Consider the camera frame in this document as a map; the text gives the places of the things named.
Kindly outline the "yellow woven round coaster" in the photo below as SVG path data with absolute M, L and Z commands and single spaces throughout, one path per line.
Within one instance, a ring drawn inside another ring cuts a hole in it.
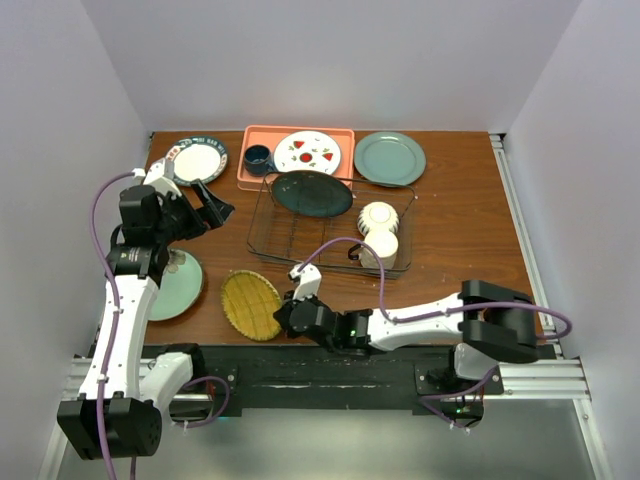
M 256 272 L 232 271 L 221 286 L 221 305 L 229 323 L 250 340 L 269 341 L 281 332 L 273 317 L 282 306 L 280 294 Z

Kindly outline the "mint green flower plate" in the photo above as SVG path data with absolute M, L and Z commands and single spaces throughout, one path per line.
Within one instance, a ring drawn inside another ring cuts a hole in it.
M 149 320 L 166 321 L 185 313 L 198 300 L 204 280 L 204 270 L 190 252 L 171 249 Z

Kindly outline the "dark teal speckled plate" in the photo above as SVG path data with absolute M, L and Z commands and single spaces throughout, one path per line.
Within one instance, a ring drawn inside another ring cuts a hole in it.
M 287 210 L 314 218 L 332 218 L 353 205 L 351 190 L 331 175 L 314 171 L 291 171 L 271 184 L 274 199 Z

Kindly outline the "black wire dish rack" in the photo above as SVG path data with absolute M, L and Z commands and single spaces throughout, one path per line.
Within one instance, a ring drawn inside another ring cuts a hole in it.
M 394 265 L 385 275 L 398 278 L 406 272 L 412 262 L 413 204 L 417 199 L 410 186 L 387 186 L 366 180 L 353 180 L 350 193 L 352 204 L 342 214 L 328 217 L 313 217 L 294 212 L 283 205 L 282 183 L 276 174 L 263 180 L 247 238 L 248 250 L 257 257 L 275 263 L 296 264 L 306 260 L 326 242 L 347 237 L 347 242 L 335 244 L 320 253 L 312 262 L 319 268 L 345 273 L 376 276 L 378 271 L 361 265 L 357 250 L 348 251 L 356 238 L 364 235 L 357 226 L 362 209 L 373 202 L 390 205 L 399 217 L 396 238 L 399 241 Z

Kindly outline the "cream white mug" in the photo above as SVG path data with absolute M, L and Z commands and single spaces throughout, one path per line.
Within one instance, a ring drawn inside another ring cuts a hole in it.
M 374 250 L 385 269 L 392 269 L 394 267 L 399 242 L 397 236 L 392 231 L 384 229 L 370 230 L 365 235 L 364 242 Z M 379 267 L 371 251 L 360 244 L 353 245 L 348 250 L 347 256 L 350 260 L 358 260 L 364 268 L 377 269 Z

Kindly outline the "white bowl blue striped outside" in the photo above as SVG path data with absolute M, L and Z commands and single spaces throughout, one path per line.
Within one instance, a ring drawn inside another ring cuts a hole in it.
M 386 202 L 371 202 L 359 212 L 357 228 L 361 235 L 366 236 L 371 230 L 383 229 L 396 234 L 399 230 L 400 219 L 393 206 Z

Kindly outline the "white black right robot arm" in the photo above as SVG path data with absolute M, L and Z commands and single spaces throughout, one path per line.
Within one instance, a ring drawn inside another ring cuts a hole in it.
M 354 358 L 451 341 L 445 379 L 459 393 L 469 392 L 500 363 L 539 360 L 531 297 L 482 280 L 464 281 L 460 292 L 431 303 L 387 311 L 338 313 L 315 295 L 297 298 L 290 292 L 273 317 L 287 337 L 304 337 Z

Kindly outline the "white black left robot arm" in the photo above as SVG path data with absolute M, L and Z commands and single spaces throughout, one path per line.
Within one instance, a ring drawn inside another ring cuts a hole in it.
M 174 396 L 200 390 L 207 368 L 196 344 L 168 347 L 146 373 L 144 336 L 172 243 L 222 227 L 235 208 L 201 181 L 194 207 L 169 179 L 144 181 L 121 191 L 121 222 L 110 250 L 101 254 L 106 294 L 89 370 L 72 400 L 59 404 L 57 422 L 83 460 L 152 456 Z

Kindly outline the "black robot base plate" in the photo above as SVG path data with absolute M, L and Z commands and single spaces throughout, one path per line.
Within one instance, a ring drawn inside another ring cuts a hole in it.
M 503 393 L 501 373 L 479 390 L 456 376 L 450 347 L 405 347 L 354 358 L 311 345 L 209 345 L 201 349 L 207 386 L 182 390 L 170 406 L 173 420 L 200 420 L 210 412 L 239 417 L 249 409 L 409 410 L 426 415 L 421 398 L 455 420 L 483 415 L 482 398 Z

